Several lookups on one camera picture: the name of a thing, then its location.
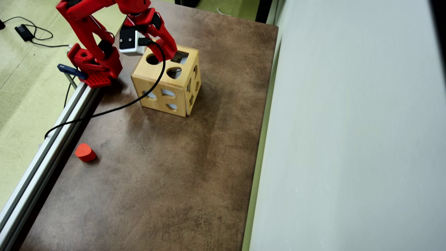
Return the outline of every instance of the red wooden block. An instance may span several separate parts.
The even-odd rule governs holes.
[[[74,154],[83,162],[92,161],[96,158],[96,153],[85,143],[80,144]]]

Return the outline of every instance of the black cable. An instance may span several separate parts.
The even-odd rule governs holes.
[[[45,46],[45,47],[49,47],[49,48],[70,46],[70,45],[43,45],[43,44],[38,44],[38,43],[34,42],[33,39],[30,39],[29,41],[35,45],[41,45],[41,46]]]
[[[66,100],[68,99],[68,93],[70,92],[70,87],[71,87],[71,83],[68,85],[68,90],[66,91],[66,95],[65,95],[65,102],[63,103],[63,108],[65,108],[66,106]]]
[[[98,114],[94,114],[94,115],[89,116],[89,117],[78,118],[78,119],[75,119],[75,120],[72,120],[72,121],[67,121],[67,122],[64,122],[64,123],[62,123],[62,124],[59,124],[59,125],[57,125],[57,126],[51,128],[50,130],[48,130],[48,131],[46,132],[46,134],[45,134],[45,138],[48,136],[48,134],[49,134],[51,131],[53,131],[53,130],[55,130],[55,129],[61,127],[61,126],[65,126],[65,125],[68,125],[68,124],[71,124],[71,123],[81,122],[81,121],[88,120],[88,119],[91,119],[91,118],[94,118],[94,117],[99,117],[99,116],[105,115],[105,114],[107,114],[107,113],[111,113],[111,112],[114,112],[114,111],[117,111],[117,110],[121,110],[121,109],[123,109],[123,108],[126,108],[126,107],[128,107],[128,106],[131,106],[132,104],[134,104],[134,103],[140,101],[141,99],[143,99],[144,97],[146,97],[149,93],[151,93],[151,92],[155,89],[155,87],[158,85],[158,83],[159,83],[160,80],[161,80],[161,77],[163,76],[163,73],[164,73],[164,70],[165,70],[165,67],[166,67],[166,57],[165,57],[165,55],[164,55],[164,52],[163,52],[163,49],[161,48],[161,46],[159,46],[157,43],[155,43],[155,42],[153,42],[153,41],[150,41],[150,43],[154,44],[154,45],[155,45],[156,47],[158,47],[158,49],[160,50],[161,55],[162,55],[162,57],[163,57],[163,68],[162,68],[161,73],[160,73],[160,76],[158,77],[158,79],[156,80],[156,82],[153,84],[153,86],[152,86],[152,87],[151,87],[151,88],[150,88],[144,95],[142,95],[142,96],[138,97],[137,99],[133,100],[132,102],[130,102],[130,103],[128,103],[128,104],[125,104],[125,105],[122,105],[122,106],[120,106],[120,107],[116,107],[116,108],[110,109],[110,110],[105,111],[105,112],[101,112],[101,113],[98,113]]]
[[[25,26],[34,27],[34,33],[33,33],[33,37],[34,37],[34,38],[33,38],[33,39],[36,39],[36,40],[39,40],[39,41],[43,41],[43,40],[48,40],[48,39],[53,38],[53,33],[51,33],[49,30],[44,29],[44,28],[41,28],[41,27],[39,27],[39,26],[36,26],[31,20],[28,20],[28,19],[26,19],[26,18],[24,18],[24,17],[11,17],[11,18],[9,18],[8,20],[3,21],[3,22],[6,23],[7,21],[9,21],[9,20],[11,20],[11,19],[14,19],[14,18],[25,19],[26,21],[28,21],[28,22],[30,22],[31,24],[33,24],[33,25],[25,25]],[[50,34],[50,37],[49,37],[49,38],[36,38],[36,32],[37,32],[37,29],[41,29],[41,30],[44,30],[44,31],[48,32],[48,33]],[[33,39],[30,40],[31,43],[36,44],[36,45],[41,45],[41,46],[50,47],[50,48],[69,46],[69,45],[58,45],[58,46],[43,45],[43,44],[38,44],[38,43],[36,43],[36,42],[33,42]]]

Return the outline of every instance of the wooden cube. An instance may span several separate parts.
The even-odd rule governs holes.
[[[166,61],[165,72],[158,85],[140,102],[148,108],[186,117],[190,115],[201,87],[198,50],[178,45],[177,48],[174,58]],[[153,86],[162,66],[152,51],[146,49],[132,73],[138,96]]]

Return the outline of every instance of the tabletop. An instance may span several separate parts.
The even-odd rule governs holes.
[[[176,43],[200,53],[202,87],[184,118],[139,103],[91,119],[22,250],[240,250],[278,28],[153,3]],[[140,57],[96,112],[134,100]]]

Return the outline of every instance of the blue clamp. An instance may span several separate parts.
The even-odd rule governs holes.
[[[61,63],[59,65],[57,65],[57,68],[59,69],[59,71],[61,71],[63,73],[74,75],[74,76],[76,76],[76,77],[78,77],[80,79],[86,79],[88,77],[87,74],[81,72],[80,70],[76,70],[73,67],[69,67],[69,66],[66,66],[66,65],[61,64]]]

